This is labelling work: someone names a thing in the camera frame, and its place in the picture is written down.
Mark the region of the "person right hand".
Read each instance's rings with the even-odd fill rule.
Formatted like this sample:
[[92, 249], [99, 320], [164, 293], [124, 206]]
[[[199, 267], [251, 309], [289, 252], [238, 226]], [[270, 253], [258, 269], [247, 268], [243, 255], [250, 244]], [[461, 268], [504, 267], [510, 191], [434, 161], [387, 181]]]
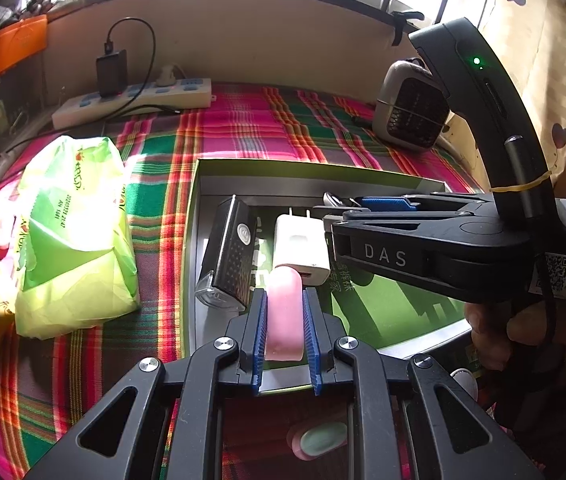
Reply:
[[[545, 340], [548, 319], [543, 302], [520, 311], [515, 316], [507, 315], [504, 321], [500, 314], [507, 314], [507, 305], [498, 307], [482, 304], [466, 304], [464, 315], [472, 327], [472, 340], [478, 351], [480, 362], [489, 370], [503, 370], [511, 358], [514, 344], [537, 347]], [[553, 341], [566, 350], [566, 301], [556, 302], [556, 324]]]

